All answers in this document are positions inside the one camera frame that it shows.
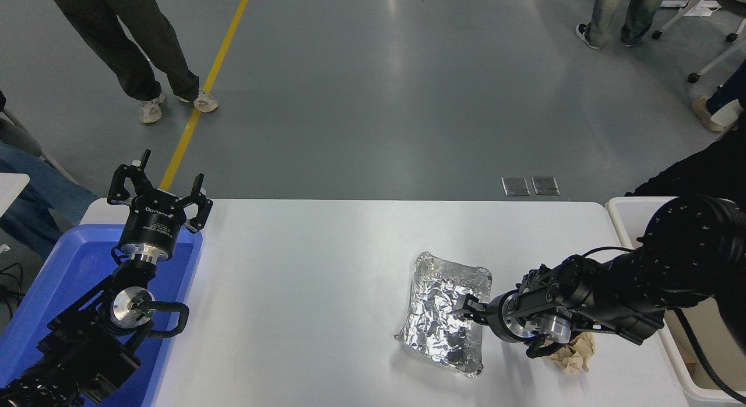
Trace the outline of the right gripper black drum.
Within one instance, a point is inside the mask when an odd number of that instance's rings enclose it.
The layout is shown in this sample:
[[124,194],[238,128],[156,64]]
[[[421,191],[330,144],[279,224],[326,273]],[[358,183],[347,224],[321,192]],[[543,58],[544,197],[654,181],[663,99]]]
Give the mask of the right gripper black drum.
[[494,298],[485,307],[488,327],[493,334],[504,342],[522,342],[522,337],[511,331],[506,323],[505,309],[511,297],[516,295],[516,291],[509,291]]

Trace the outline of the left gripper black drum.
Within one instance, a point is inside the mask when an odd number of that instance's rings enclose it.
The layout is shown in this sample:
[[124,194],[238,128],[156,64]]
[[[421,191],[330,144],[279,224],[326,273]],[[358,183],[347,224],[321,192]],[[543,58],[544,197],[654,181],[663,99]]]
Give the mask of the left gripper black drum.
[[179,200],[176,195],[162,190],[135,197],[119,238],[119,251],[133,254],[140,248],[152,247],[158,250],[159,257],[173,256],[186,220]]

